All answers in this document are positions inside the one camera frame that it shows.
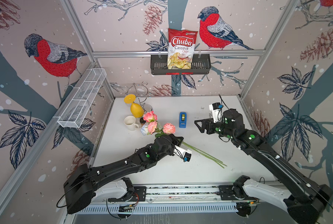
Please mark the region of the pink flower bouquet green stems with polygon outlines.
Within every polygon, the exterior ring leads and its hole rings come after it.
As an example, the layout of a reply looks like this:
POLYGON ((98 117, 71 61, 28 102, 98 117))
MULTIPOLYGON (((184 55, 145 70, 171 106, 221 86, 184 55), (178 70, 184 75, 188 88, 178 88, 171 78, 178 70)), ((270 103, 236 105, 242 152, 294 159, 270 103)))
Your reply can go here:
MULTIPOLYGON (((157 138, 163 134, 169 135, 169 134, 175 134, 175 132, 176 132, 175 126, 171 123, 166 123, 165 125, 162 126, 158 122, 157 115, 154 113, 154 111, 147 112, 146 114, 144 114, 142 116, 142 118, 144 118, 144 120, 147 122, 145 125, 141 126, 141 133, 143 135, 153 135, 154 134, 154 136, 157 138)), ((184 142, 182 142, 181 144, 185 145, 187 147, 187 149, 191 149, 192 151, 206 157, 207 159, 214 161, 216 164, 218 164, 223 169, 225 167, 227 167, 227 165, 224 164, 221 160, 213 157, 212 155, 206 153, 205 151, 200 150, 200 149, 198 149, 190 144, 184 143, 184 142)))

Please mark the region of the blue tape dispenser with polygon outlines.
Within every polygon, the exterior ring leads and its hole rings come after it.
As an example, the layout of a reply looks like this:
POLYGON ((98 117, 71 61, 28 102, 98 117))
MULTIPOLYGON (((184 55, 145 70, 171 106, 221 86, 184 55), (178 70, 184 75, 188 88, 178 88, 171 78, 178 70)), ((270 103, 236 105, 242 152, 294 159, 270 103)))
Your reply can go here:
POLYGON ((187 126, 187 114, 185 112, 180 112, 179 128, 186 128, 186 126, 187 126))

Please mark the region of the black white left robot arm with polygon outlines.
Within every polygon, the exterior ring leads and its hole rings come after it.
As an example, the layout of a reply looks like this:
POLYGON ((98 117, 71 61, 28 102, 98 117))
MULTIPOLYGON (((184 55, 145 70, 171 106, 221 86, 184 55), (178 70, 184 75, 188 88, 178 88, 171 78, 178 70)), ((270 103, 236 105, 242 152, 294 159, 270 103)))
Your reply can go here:
POLYGON ((67 213, 74 214, 86 208, 96 196, 95 191, 104 185, 150 169, 164 157, 172 156, 183 140, 183 137, 164 134, 125 159, 99 167, 88 168, 87 164, 77 167, 64 183, 67 213))

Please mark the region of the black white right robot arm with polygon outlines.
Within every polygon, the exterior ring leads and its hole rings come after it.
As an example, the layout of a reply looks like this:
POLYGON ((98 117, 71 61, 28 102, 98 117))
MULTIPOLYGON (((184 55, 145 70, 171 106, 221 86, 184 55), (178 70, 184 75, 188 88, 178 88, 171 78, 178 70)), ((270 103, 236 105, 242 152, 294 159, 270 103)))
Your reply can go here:
POLYGON ((234 146, 266 167, 284 186, 278 189, 259 183, 248 176, 240 176, 233 183, 234 196, 258 198, 284 211, 298 224, 315 224, 333 191, 327 185, 319 185, 297 171, 253 130, 245 128, 243 116, 236 109, 223 112, 211 119, 200 119, 194 123, 201 133, 217 134, 228 138, 234 146))

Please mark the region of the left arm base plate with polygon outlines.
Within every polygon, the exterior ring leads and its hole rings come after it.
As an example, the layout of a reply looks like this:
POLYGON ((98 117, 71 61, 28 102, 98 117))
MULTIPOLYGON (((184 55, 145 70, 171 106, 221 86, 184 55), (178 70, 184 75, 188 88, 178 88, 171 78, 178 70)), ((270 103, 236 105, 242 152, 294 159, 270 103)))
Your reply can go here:
POLYGON ((134 190, 130 189, 121 198, 109 198, 107 201, 110 203, 122 203, 122 202, 144 202, 146 200, 147 188, 146 186, 134 187, 134 190))

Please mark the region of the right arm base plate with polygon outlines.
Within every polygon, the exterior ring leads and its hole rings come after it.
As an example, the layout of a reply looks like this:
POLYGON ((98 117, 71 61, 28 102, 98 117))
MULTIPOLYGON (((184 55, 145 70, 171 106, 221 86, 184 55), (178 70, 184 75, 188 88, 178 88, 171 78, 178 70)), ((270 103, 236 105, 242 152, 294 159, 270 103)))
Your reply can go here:
POLYGON ((218 195, 221 197, 222 201, 257 201, 254 197, 249 197, 242 187, 235 187, 233 185, 220 185, 218 186, 219 193, 218 195))

